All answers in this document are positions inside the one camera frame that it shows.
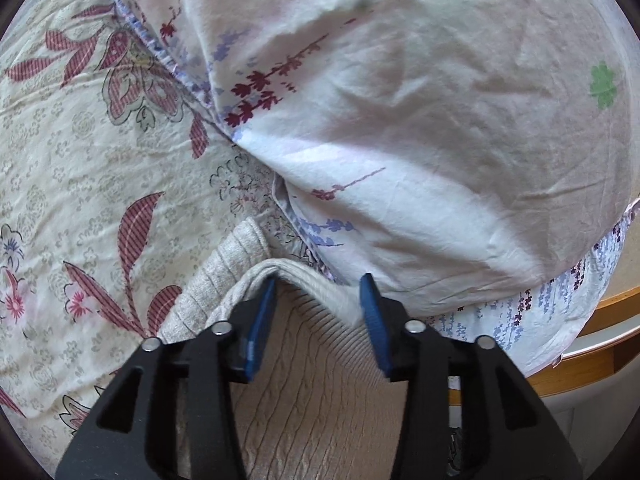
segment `pillow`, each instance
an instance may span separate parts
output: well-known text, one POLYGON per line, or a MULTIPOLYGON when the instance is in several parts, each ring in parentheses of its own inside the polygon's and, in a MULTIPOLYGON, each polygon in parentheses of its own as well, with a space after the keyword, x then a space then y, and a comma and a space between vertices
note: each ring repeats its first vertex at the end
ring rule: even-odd
POLYGON ((640 189, 628 22, 594 0, 117 2, 334 276, 415 315, 553 279, 640 189))

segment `metal screw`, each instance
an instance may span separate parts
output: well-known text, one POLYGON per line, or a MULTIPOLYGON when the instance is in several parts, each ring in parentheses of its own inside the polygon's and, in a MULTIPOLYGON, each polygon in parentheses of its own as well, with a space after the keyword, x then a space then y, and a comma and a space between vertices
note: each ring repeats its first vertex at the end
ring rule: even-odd
POLYGON ((142 342, 141 346, 145 352, 153 352, 154 350, 162 346, 162 341, 160 341, 157 337, 147 337, 142 342))
POLYGON ((211 325, 211 331, 215 335, 225 335, 233 330, 233 326, 228 321, 217 321, 211 325))
POLYGON ((404 324, 404 329, 411 334, 419 334, 427 330, 427 326, 419 319, 410 319, 404 324))
POLYGON ((495 339, 487 335, 481 335, 478 339, 476 339, 476 344, 482 350, 492 350, 495 348, 495 339))

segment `cable knit pattern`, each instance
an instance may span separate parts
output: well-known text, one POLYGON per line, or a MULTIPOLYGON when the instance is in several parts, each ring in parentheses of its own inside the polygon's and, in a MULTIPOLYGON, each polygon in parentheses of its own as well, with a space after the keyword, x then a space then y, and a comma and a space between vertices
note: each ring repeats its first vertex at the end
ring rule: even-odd
POLYGON ((198 270, 158 336, 169 343, 182 341, 227 319, 236 304, 252 298, 262 282, 273 275, 307 291, 349 326, 362 319, 356 287, 336 285, 309 266, 270 255, 267 240, 255 220, 241 222, 198 270))
POLYGON ((382 376, 362 325, 292 286, 278 295, 260 373, 231 394, 250 479, 389 478, 406 385, 382 376))

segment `wooden surface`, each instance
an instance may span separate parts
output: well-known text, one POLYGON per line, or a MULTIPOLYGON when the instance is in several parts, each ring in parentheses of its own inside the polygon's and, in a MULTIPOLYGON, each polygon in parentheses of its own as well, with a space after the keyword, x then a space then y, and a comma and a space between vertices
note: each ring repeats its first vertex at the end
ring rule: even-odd
MULTIPOLYGON (((576 388, 596 383, 612 376, 617 371, 615 349, 616 347, 606 348, 569 361, 563 361, 556 368, 548 366, 531 376, 529 383, 540 397, 570 392, 576 388)), ((619 360, 618 362, 620 368, 622 368, 621 362, 623 361, 619 360)), ((449 390, 449 404, 460 405, 459 390, 449 390)))
POLYGON ((640 286, 602 301, 580 332, 592 334, 640 314, 640 286))

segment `green clover print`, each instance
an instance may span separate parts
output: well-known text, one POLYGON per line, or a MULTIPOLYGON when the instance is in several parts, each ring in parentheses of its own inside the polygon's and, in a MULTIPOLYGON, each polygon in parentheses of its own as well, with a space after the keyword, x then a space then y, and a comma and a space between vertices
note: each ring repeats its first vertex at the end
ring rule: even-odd
POLYGON ((598 98, 598 108, 604 110, 613 104, 618 89, 613 84, 613 76, 615 73, 610 70, 604 61, 591 69, 593 82, 589 87, 591 96, 598 98))

